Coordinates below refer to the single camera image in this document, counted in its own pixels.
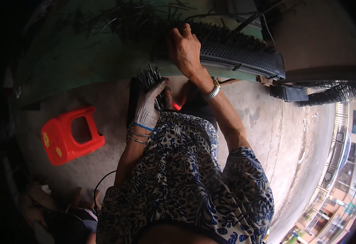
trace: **woman's left hand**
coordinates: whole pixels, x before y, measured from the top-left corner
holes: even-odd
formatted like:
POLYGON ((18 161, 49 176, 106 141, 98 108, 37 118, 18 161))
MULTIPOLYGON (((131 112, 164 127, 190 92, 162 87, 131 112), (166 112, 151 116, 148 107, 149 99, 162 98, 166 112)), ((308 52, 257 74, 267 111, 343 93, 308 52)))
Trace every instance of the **woman's left hand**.
POLYGON ((134 124, 150 131, 155 129, 160 117, 158 110, 155 109, 155 99, 166 87, 166 84, 169 83, 169 79, 162 79, 161 83, 139 99, 138 109, 135 115, 134 124))

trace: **wristwatch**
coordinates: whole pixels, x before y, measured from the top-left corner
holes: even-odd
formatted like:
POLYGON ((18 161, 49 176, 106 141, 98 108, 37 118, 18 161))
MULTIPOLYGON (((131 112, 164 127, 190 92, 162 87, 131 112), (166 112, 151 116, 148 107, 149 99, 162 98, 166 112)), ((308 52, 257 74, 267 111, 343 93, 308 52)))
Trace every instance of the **wristwatch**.
POLYGON ((215 88, 208 94, 204 96, 205 101, 210 101, 212 98, 214 98, 220 91, 220 84, 217 82, 217 80, 213 81, 215 83, 215 88))

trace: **blue band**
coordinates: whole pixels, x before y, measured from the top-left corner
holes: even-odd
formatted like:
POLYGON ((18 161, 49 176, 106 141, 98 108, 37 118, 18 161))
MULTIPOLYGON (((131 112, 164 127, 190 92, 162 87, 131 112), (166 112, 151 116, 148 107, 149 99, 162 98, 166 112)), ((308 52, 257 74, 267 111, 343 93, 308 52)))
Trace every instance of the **blue band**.
POLYGON ((155 129, 155 128, 151 129, 151 128, 145 127, 144 125, 141 125, 141 124, 138 124, 138 123, 135 123, 135 122, 133 124, 138 125, 138 126, 144 128, 144 129, 151 130, 151 131, 153 131, 155 129))

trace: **blue and white patterned dress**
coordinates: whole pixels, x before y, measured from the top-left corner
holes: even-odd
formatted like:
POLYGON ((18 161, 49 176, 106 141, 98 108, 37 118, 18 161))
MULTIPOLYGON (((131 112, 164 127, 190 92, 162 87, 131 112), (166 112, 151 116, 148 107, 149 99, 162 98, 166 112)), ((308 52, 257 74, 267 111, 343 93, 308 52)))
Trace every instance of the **blue and white patterned dress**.
POLYGON ((162 222, 218 243, 261 243, 274 214, 273 195, 254 152, 238 147, 224 171, 218 136, 199 117, 163 112, 132 178, 107 189, 97 243, 132 243, 162 222))

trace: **silver bangle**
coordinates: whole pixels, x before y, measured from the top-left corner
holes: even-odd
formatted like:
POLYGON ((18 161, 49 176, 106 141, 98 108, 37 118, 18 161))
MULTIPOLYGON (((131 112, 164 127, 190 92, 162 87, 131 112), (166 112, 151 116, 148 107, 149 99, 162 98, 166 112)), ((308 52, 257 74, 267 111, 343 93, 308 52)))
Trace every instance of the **silver bangle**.
POLYGON ((141 133, 136 132, 136 131, 133 129, 133 126, 130 128, 130 132, 131 132, 131 134, 133 133, 133 134, 135 134, 135 135, 138 135, 138 136, 141 136, 141 137, 146 137, 146 138, 149 138, 149 137, 151 136, 151 134, 146 135, 146 134, 141 134, 141 133))
POLYGON ((216 80, 214 80, 213 82, 215 84, 215 87, 208 95, 204 96, 205 101, 210 101, 212 98, 214 98, 219 93, 219 91, 221 89, 220 84, 216 80))
POLYGON ((137 140, 136 138, 133 138, 132 136, 128 135, 128 137, 132 140, 134 140, 135 142, 137 143, 141 143, 141 144, 146 144, 147 142, 146 141, 141 141, 141 140, 137 140))

